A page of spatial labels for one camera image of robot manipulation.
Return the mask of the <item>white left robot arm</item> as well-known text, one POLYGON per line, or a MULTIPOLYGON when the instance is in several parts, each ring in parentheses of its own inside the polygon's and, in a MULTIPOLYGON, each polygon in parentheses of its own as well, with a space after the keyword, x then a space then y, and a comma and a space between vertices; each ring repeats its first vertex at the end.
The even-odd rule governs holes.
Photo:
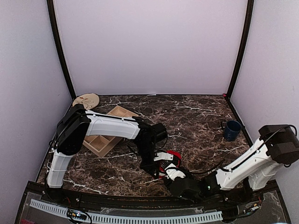
POLYGON ((57 133, 50 147, 54 156, 45 183, 50 187, 47 195, 55 203, 63 203, 66 193, 63 185, 71 158, 77 154, 86 136, 112 136, 132 140, 142 162, 140 168, 151 176, 157 175, 154 162, 157 132, 153 126, 138 117, 118 117, 85 110, 79 104, 71 108, 57 125, 57 133))

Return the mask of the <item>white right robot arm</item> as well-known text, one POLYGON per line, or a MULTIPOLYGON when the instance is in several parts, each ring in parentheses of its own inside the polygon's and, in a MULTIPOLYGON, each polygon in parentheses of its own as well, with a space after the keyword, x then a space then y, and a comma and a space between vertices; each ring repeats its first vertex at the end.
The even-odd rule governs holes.
POLYGON ((172 196, 195 202, 223 198, 240 182, 244 188, 238 198, 249 202, 256 191, 263 189, 282 167, 299 159, 298 131, 294 125, 265 125, 259 129, 260 137, 238 159, 218 168, 201 180, 193 179, 190 172, 169 165, 164 183, 172 196))

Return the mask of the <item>red patterned sock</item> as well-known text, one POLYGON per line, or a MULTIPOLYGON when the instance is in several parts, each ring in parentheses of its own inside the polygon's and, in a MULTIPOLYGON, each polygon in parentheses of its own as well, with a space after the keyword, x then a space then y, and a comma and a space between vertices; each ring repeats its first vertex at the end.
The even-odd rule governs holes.
POLYGON ((168 150, 159 151, 154 157, 154 162, 158 165, 158 178, 168 177, 174 180, 174 173, 178 171, 182 163, 180 153, 168 150))

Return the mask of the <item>wooden compartment tray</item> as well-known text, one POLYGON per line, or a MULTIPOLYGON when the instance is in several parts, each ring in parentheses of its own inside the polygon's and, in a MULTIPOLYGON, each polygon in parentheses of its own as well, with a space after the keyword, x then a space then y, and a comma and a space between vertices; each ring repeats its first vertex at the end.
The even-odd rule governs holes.
MULTIPOLYGON (((129 111, 121 106, 116 106, 110 112, 107 113, 112 116, 119 117, 133 117, 138 116, 138 114, 129 111)), ((98 157, 103 158, 107 153, 109 153, 120 141, 122 138, 114 136, 101 136, 93 135, 86 136, 83 142, 83 145, 91 150, 98 157)))

